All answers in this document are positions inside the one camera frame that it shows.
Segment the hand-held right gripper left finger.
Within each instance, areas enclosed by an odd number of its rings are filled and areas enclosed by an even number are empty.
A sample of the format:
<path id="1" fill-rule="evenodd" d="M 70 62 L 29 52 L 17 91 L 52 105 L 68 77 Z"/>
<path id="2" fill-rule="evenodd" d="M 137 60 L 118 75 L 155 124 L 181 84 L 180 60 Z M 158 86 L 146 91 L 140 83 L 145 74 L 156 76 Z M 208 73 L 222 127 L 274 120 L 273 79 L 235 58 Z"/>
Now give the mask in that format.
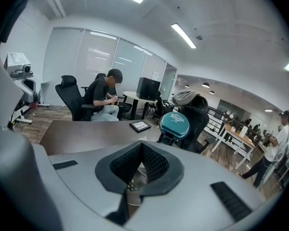
<path id="1" fill-rule="evenodd" d="M 97 162 L 124 147 L 47 156 L 33 145 L 37 167 L 60 225 L 114 225 L 107 216 L 119 210 L 121 194 L 107 191 L 95 174 Z"/>

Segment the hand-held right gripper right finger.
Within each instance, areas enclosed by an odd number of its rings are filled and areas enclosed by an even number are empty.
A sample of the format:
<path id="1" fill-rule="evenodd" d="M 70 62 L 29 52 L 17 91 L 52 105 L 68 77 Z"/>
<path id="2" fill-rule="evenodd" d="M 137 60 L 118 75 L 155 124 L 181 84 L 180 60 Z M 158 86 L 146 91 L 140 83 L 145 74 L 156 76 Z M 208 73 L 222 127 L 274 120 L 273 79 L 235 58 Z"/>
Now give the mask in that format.
<path id="1" fill-rule="evenodd" d="M 179 158 L 184 166 L 180 183 L 167 195 L 145 197 L 125 224 L 130 231 L 243 231 L 266 212 L 263 196 L 248 182 L 216 161 L 164 144 L 160 149 Z M 252 210 L 236 223 L 211 188 L 225 182 Z"/>

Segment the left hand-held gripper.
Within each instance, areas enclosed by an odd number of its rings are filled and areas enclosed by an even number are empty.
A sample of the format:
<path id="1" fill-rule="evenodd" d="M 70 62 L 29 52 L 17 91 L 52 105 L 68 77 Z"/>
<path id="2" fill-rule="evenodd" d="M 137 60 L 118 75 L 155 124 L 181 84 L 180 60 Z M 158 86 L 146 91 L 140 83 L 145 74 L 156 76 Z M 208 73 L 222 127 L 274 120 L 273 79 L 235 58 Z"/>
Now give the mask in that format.
<path id="1" fill-rule="evenodd" d="M 10 52 L 7 54 L 4 69 L 12 79 L 18 80 L 18 87 L 22 90 L 21 101 L 26 105 L 38 105 L 39 82 L 31 71 L 31 62 L 23 53 Z"/>

